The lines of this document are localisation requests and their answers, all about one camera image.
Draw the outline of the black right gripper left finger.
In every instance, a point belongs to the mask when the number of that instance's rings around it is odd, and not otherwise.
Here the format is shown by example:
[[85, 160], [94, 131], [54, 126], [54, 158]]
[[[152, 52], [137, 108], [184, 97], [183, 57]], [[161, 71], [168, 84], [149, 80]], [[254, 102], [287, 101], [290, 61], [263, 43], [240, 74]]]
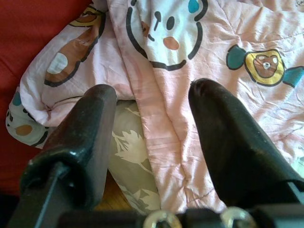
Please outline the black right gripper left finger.
[[109, 161], [117, 96], [95, 85], [78, 100], [28, 162], [11, 228], [54, 228], [60, 216], [91, 210], [101, 200]]

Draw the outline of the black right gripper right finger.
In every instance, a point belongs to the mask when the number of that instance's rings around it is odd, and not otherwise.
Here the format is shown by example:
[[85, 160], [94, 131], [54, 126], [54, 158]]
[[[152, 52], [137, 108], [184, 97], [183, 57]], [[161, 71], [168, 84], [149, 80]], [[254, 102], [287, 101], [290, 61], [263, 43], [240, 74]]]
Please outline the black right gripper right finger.
[[189, 104], [211, 180], [227, 206], [303, 204], [303, 178], [225, 87], [195, 80]]

